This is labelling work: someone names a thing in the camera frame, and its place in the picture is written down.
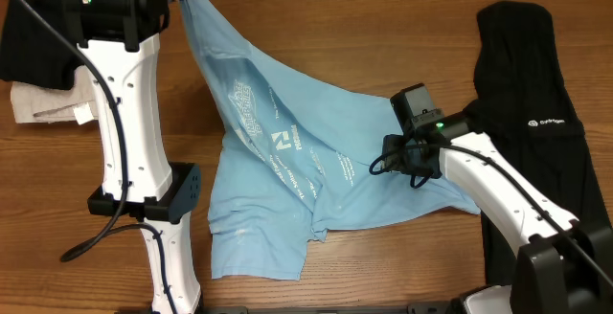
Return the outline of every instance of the white tag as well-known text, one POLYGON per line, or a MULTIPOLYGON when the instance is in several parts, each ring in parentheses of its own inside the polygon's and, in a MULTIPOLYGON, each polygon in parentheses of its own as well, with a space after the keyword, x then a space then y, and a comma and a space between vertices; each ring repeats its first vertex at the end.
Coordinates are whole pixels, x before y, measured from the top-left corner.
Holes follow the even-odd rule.
POLYGON ((75 118, 79 124, 88 123, 94 120, 94 115, 92 115, 92 109, 89 107, 89 102, 75 106, 75 108, 73 108, 73 112, 75 113, 75 118))

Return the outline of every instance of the black cable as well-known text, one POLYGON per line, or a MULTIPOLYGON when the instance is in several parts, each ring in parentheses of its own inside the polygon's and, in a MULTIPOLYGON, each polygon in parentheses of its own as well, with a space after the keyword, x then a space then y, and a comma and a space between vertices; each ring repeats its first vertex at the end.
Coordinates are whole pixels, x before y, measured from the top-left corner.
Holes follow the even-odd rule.
POLYGON ((540 207, 540 205, 538 205, 538 203, 536 202, 536 200, 534 200, 534 198, 532 198, 530 196, 530 194, 517 182, 517 180, 515 180, 515 178, 512 177, 512 175, 510 175, 504 168, 502 168, 500 165, 498 165, 497 163, 495 163, 490 157, 486 157, 476 151, 473 151, 471 149, 465 148, 465 147, 461 147, 461 146, 448 146, 448 145, 440 145, 440 144, 426 144, 426 145, 411 145, 411 146, 405 146, 404 148, 400 149, 400 150, 394 150, 394 151, 390 151, 390 152, 386 152, 384 154, 382 154, 381 156, 377 157, 373 163, 370 166, 370 171, 371 173, 373 173, 373 170, 375 168, 376 165, 378 165, 381 161, 385 160, 386 158, 388 158, 389 156, 392 156, 396 153, 402 152, 402 151, 408 151, 408 150, 414 150, 414 149, 428 149, 428 148, 446 148, 449 150, 455 150, 455 151, 460 151, 462 153, 468 154, 472 157, 475 157, 485 163, 487 163, 488 165, 494 167, 494 169, 496 169, 501 175, 503 175, 520 193, 521 195, 526 199, 526 201, 528 201, 528 203, 530 203, 530 205, 538 212, 538 214, 540 214, 540 216, 547 221, 547 223, 549 223, 549 225, 551 225, 559 234, 562 235, 562 237, 564 238, 564 240, 566 240, 566 242, 568 242, 573 249, 579 253, 579 256, 583 259, 583 261, 585 261, 591 268, 592 270, 594 270, 598 275, 600 275, 602 277, 602 279, 608 284, 608 286, 611 287, 611 289, 613 289, 613 280, 611 280, 609 278, 609 276, 604 272, 604 270, 601 269, 601 267, 577 244, 576 241, 574 241, 569 235, 568 232, 566 232, 564 229, 562 229, 562 227, 560 227, 557 222, 554 221, 553 218, 551 218, 549 216, 549 213, 547 213, 545 210, 543 210, 543 208, 540 207))
POLYGON ((83 241, 79 245, 71 248, 68 252, 64 253, 59 259, 61 262, 71 261, 75 258, 80 257, 85 252, 89 251, 92 247, 94 247, 101 239, 105 236, 113 235, 128 229, 146 229, 154 234, 154 236, 158 236, 158 247, 160 250, 160 263, 161 263, 161 272, 162 272, 162 283, 164 285, 164 292, 167 293, 170 308, 172 309, 173 314, 177 314, 176 308, 174 307, 174 301, 172 300, 172 296, 170 295, 170 289, 168 287, 168 282, 166 279, 166 263, 164 260, 164 247, 162 246, 162 240, 159 238, 159 233, 148 224, 131 224, 123 227, 119 227, 116 229, 112 229, 119 217, 124 212, 125 202, 127 201, 127 191, 129 189, 129 181, 127 177, 127 153, 125 147, 125 134, 124 127, 122 125, 122 119, 119 115, 119 110, 117 109, 117 103, 113 97, 113 94, 106 84, 104 77, 98 71, 96 66, 89 60, 87 56, 85 56, 81 51, 77 49, 70 41, 68 41, 62 34, 56 31, 44 18, 42 18, 38 12, 36 12, 26 0, 17 0, 23 8, 29 12, 34 19, 36 19, 46 30, 48 30, 53 36, 57 38, 68 50, 70 50, 75 56, 79 58, 80 61, 87 67, 87 69, 94 75, 94 78, 98 82, 98 85, 101 87, 104 92, 104 96, 106 97, 106 101, 108 102, 108 107, 111 110, 111 114, 113 115, 113 121, 115 123, 115 128, 117 129, 117 139, 119 144, 119 153, 120 153, 120 162, 122 168, 122 196, 119 200, 119 205, 117 207, 117 211, 113 214, 111 219, 106 223, 104 228, 94 237, 83 241))

